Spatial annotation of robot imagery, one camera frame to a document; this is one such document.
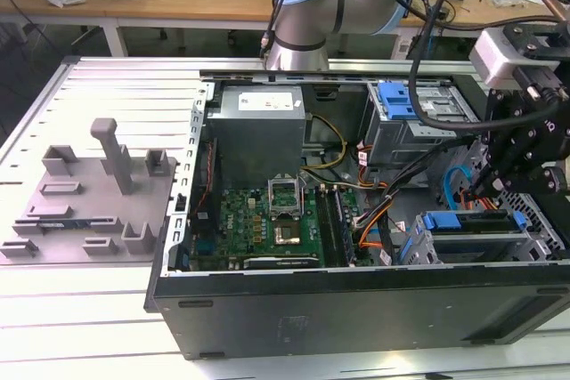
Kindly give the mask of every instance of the blue wire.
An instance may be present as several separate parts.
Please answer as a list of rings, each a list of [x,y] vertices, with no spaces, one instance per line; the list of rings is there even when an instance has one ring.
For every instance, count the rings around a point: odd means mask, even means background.
[[[453,176],[453,173],[455,171],[462,172],[463,175],[465,175],[465,177],[469,180],[469,182],[471,182],[471,172],[463,165],[454,166],[453,168],[450,168],[445,173],[445,176],[444,176],[444,194],[445,194],[445,198],[447,199],[447,205],[449,205],[449,208],[451,210],[457,209],[457,204],[453,200],[453,194],[452,194],[452,176]]]

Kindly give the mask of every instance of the yellow wire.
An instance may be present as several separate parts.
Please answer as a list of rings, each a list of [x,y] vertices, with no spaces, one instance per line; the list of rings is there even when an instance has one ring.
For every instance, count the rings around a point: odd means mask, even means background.
[[[491,206],[492,209],[499,209],[497,208],[497,206],[493,203],[492,200],[490,200],[489,198],[485,198],[486,202]]]
[[[332,131],[337,135],[337,137],[340,139],[340,143],[342,144],[342,151],[340,152],[340,155],[338,156],[337,159],[327,163],[327,164],[321,164],[321,165],[307,165],[307,166],[302,166],[301,169],[326,169],[326,168],[330,168],[332,166],[335,166],[337,164],[339,164],[340,162],[342,162],[342,159],[345,158],[345,154],[346,154],[346,141],[345,138],[342,136],[342,134],[340,133],[340,131],[331,123],[329,122],[327,119],[325,119],[322,116],[319,115],[313,115],[313,117],[317,117],[318,119],[320,119],[322,122],[324,122],[325,124],[327,124],[330,129],[332,129]]]

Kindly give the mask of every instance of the floor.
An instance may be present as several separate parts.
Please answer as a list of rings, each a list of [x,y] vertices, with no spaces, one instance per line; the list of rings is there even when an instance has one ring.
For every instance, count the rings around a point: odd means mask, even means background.
[[[71,54],[71,43],[81,35],[77,26],[42,27],[45,34],[63,54]],[[234,33],[235,45],[227,43],[225,30],[185,30],[186,49],[180,52],[175,31],[167,29],[167,40],[160,40],[154,28],[125,28],[124,36],[131,56],[192,56],[192,57],[256,57],[261,32],[239,30]],[[61,62],[61,56],[33,27],[26,28],[28,42],[18,45],[11,41],[0,47],[0,145],[18,124],[29,105],[41,92],[45,83]],[[345,58],[388,59],[394,36],[350,36]],[[438,60],[466,60],[468,43],[459,39],[437,39],[431,58]],[[329,56],[338,57],[338,36],[327,42]],[[84,56],[109,56],[102,33],[81,45]]]

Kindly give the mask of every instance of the ram slot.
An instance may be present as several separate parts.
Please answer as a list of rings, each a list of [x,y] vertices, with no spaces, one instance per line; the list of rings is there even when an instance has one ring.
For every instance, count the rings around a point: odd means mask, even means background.
[[[315,190],[319,233],[321,236],[322,253],[326,267],[345,266],[343,249],[337,245],[334,235],[334,218],[331,218],[326,190]]]
[[[339,252],[342,263],[344,266],[350,265],[354,261],[354,248],[353,242],[348,232],[348,224],[346,224],[345,214],[340,199],[340,192],[338,190],[329,190],[329,212],[333,217],[331,224],[333,225],[333,236],[337,247],[342,249]]]

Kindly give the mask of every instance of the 3d printed holder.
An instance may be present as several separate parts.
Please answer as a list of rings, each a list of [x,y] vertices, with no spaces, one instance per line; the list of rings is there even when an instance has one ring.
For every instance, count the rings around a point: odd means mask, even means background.
[[[91,126],[104,159],[78,158],[70,146],[48,148],[46,173],[12,226],[19,237],[0,245],[0,263],[151,260],[176,162],[165,150],[131,158],[117,127],[112,118]]]

